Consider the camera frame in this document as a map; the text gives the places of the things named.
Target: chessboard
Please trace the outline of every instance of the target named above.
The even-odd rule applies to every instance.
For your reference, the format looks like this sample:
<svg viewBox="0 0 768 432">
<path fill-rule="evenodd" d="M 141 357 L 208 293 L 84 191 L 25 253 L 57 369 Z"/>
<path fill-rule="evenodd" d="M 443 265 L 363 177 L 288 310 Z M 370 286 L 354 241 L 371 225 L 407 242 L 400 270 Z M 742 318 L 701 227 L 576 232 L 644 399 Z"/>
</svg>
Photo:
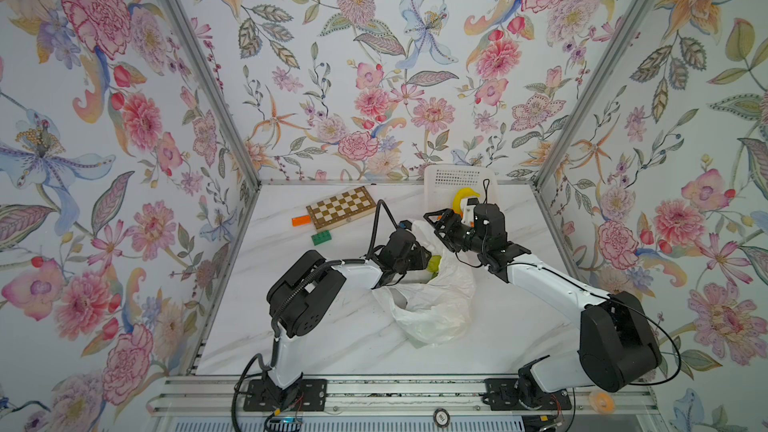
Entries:
<svg viewBox="0 0 768 432">
<path fill-rule="evenodd" d="M 365 187 L 358 187 L 307 206 L 306 211 L 315 229 L 322 232 L 373 214 L 376 203 Z"/>
</svg>

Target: white plastic basket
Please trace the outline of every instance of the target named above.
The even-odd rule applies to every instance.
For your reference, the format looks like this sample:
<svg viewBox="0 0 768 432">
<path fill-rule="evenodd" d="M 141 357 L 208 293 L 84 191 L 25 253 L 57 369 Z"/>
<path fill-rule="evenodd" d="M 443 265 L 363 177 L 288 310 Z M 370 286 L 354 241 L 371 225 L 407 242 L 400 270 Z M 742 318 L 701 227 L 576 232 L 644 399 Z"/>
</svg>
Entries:
<svg viewBox="0 0 768 432">
<path fill-rule="evenodd" d="M 485 200 L 483 181 L 491 181 L 488 187 L 488 203 L 497 203 L 496 176 L 485 167 L 435 164 L 424 171 L 424 203 L 428 212 L 453 206 L 453 198 L 462 188 L 469 187 Z"/>
</svg>

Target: white plastic bag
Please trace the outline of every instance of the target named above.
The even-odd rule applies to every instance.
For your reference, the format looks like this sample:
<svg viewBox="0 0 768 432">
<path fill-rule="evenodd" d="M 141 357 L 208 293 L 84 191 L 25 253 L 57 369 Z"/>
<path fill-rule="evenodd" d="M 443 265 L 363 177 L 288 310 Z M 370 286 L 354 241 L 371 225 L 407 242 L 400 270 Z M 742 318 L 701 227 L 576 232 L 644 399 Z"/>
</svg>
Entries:
<svg viewBox="0 0 768 432">
<path fill-rule="evenodd" d="M 442 257 L 437 277 L 426 284 L 380 287 L 373 290 L 373 295 L 411 339 L 424 344 L 443 344 L 469 330 L 475 277 L 472 269 L 461 264 L 440 242 L 427 222 L 415 222 L 412 232 L 432 255 Z"/>
</svg>

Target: white marble table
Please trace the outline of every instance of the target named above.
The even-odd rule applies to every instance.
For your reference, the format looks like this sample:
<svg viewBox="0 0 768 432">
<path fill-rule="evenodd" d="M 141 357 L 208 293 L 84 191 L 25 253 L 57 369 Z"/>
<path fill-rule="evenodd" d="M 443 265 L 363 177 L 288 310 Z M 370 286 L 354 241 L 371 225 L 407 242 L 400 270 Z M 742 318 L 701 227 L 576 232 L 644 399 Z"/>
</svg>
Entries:
<svg viewBox="0 0 768 432">
<path fill-rule="evenodd" d="M 373 215 L 331 231 L 332 240 L 313 247 L 312 226 L 293 227 L 304 207 L 349 186 L 265 186 L 256 203 L 233 274 L 224 293 L 197 374 L 240 374 L 256 352 L 269 357 L 272 330 L 266 293 L 306 250 L 328 259 L 359 257 L 368 248 Z M 419 219 L 423 186 L 368 186 L 384 198 L 395 219 Z M 500 186 L 499 207 L 506 215 L 509 240 L 530 248 L 564 270 L 528 186 Z M 377 244 L 392 231 L 382 214 Z M 470 263 L 477 258 L 462 257 Z M 317 337 L 306 374 L 503 374 L 553 351 L 576 349 L 578 334 L 565 318 L 532 294 L 481 269 L 474 271 L 472 329 L 440 346 L 417 348 L 370 291 L 342 292 L 307 337 Z"/>
</svg>

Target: floral wallpaper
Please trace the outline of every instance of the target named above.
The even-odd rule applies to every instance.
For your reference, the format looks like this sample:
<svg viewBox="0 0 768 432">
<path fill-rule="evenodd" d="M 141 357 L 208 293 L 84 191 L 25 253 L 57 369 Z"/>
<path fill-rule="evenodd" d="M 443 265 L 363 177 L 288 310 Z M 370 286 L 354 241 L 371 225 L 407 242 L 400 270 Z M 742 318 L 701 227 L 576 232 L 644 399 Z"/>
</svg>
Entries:
<svg viewBox="0 0 768 432">
<path fill-rule="evenodd" d="M 531 178 L 632 0 L 181 0 L 263 178 Z"/>
<path fill-rule="evenodd" d="M 167 19 L 0 0 L 2 430 L 139 430 L 195 350 L 251 187 Z"/>
<path fill-rule="evenodd" d="M 544 187 L 581 278 L 637 295 L 679 348 L 654 387 L 679 432 L 768 427 L 763 1 L 657 0 Z M 677 369 L 656 333 L 648 382 Z"/>
</svg>

